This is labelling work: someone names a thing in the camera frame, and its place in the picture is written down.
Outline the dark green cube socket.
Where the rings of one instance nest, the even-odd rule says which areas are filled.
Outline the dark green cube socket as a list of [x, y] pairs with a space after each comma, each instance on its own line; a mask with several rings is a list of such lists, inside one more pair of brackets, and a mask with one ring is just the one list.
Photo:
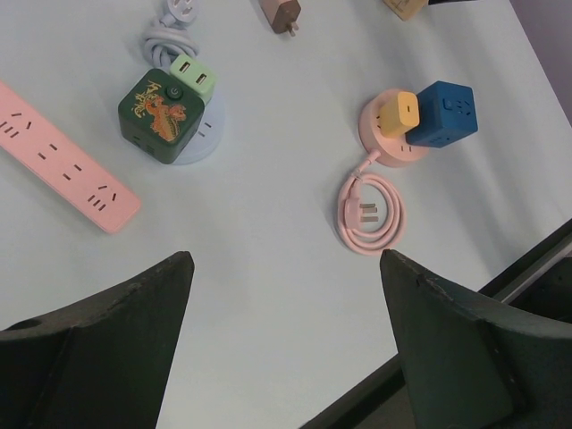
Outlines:
[[205, 102], [153, 68], [118, 104], [122, 136], [162, 164], [172, 164], [198, 131]]

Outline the light green USB charger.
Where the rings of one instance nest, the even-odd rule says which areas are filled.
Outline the light green USB charger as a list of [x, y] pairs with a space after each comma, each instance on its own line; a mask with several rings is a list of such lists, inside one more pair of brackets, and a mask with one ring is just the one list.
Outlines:
[[217, 77], [212, 70], [189, 55], [178, 55], [169, 71], [182, 84], [191, 89], [206, 105], [215, 92]]

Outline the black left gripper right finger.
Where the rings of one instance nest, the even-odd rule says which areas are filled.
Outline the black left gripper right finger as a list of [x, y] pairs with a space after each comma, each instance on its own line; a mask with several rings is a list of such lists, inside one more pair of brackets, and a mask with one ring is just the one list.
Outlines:
[[395, 250], [380, 260], [419, 428], [569, 428], [571, 325], [502, 304]]

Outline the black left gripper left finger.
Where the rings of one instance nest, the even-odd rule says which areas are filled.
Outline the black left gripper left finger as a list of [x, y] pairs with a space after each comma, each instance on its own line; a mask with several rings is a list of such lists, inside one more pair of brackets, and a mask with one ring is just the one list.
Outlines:
[[154, 428], [195, 264], [179, 251], [1, 332], [3, 428]]

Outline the yellow plug adapter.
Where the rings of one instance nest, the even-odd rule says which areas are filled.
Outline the yellow plug adapter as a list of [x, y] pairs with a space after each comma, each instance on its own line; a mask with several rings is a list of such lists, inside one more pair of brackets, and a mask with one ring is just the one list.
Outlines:
[[378, 113], [378, 125], [386, 138], [398, 138], [420, 124], [416, 94], [392, 89], [383, 93]]

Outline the blue cube socket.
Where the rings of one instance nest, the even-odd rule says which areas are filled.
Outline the blue cube socket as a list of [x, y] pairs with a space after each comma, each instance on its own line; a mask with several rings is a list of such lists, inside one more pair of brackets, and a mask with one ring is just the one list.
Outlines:
[[409, 145], [443, 148], [478, 131], [470, 87], [438, 80], [416, 96], [420, 123], [406, 133]]

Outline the beige cube socket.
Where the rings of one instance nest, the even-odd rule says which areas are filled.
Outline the beige cube socket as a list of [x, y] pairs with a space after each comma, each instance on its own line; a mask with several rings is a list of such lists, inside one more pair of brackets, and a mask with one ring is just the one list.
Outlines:
[[402, 21], [408, 21], [418, 14], [425, 6], [428, 0], [383, 0], [383, 3]]

